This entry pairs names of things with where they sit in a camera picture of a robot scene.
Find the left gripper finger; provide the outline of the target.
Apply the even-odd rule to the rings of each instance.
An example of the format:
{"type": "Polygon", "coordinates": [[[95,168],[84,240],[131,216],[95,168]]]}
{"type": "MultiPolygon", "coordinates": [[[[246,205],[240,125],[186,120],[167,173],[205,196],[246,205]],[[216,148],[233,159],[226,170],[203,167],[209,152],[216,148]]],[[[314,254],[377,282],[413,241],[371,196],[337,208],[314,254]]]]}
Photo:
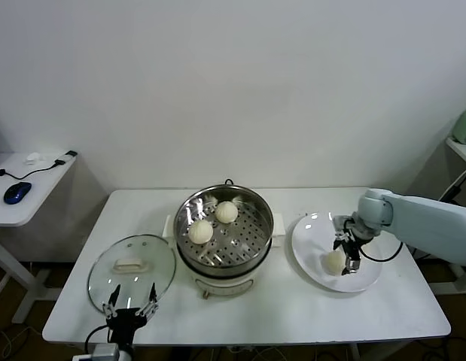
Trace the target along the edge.
{"type": "Polygon", "coordinates": [[[144,317],[145,319],[150,319],[157,309],[157,291],[155,284],[152,284],[151,291],[149,292],[148,296],[148,302],[136,312],[136,315],[139,317],[144,317]]]}
{"type": "Polygon", "coordinates": [[[114,289],[114,291],[109,296],[108,301],[102,304],[102,311],[106,318],[112,318],[112,317],[117,316],[115,305],[117,303],[119,294],[120,294],[120,285],[118,284],[116,288],[114,289]]]}

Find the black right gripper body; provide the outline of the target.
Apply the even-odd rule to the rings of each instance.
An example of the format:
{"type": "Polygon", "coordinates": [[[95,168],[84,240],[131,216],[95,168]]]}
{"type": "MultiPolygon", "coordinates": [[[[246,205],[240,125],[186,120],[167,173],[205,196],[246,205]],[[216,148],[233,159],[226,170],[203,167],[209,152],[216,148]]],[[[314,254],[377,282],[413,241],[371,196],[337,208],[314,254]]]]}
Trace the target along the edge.
{"type": "Polygon", "coordinates": [[[343,231],[346,236],[346,240],[343,242],[343,250],[347,257],[350,259],[360,259],[360,249],[368,243],[368,240],[355,235],[348,224],[343,227],[343,231]]]}

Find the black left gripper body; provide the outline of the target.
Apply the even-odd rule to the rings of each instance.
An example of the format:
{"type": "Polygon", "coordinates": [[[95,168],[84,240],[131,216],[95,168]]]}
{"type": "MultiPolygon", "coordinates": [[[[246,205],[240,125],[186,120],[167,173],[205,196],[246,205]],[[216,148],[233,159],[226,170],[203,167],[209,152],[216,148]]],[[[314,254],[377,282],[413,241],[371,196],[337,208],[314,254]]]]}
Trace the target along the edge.
{"type": "Polygon", "coordinates": [[[147,324],[146,316],[137,314],[139,308],[116,310],[116,315],[106,317],[106,324],[111,330],[109,341],[116,344],[132,344],[138,329],[147,324]]]}

